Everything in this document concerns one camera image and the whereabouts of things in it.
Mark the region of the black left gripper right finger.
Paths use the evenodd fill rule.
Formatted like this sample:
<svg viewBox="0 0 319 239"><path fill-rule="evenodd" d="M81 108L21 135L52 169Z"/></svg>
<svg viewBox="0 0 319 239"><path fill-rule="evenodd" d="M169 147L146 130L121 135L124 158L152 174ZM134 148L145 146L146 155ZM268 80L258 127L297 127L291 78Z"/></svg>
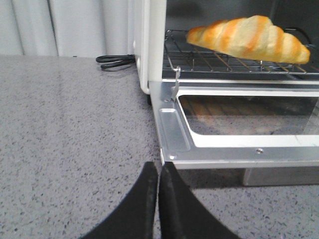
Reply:
<svg viewBox="0 0 319 239"><path fill-rule="evenodd" d="M159 218L163 239L237 239L193 195L172 162L161 170Z"/></svg>

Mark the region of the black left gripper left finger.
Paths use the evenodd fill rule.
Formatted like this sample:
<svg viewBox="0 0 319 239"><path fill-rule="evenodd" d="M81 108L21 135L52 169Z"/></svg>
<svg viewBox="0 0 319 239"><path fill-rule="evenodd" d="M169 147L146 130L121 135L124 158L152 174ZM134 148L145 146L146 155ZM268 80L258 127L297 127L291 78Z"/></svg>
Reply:
<svg viewBox="0 0 319 239"><path fill-rule="evenodd" d="M158 173L153 162L143 169L121 203L85 239L152 239Z"/></svg>

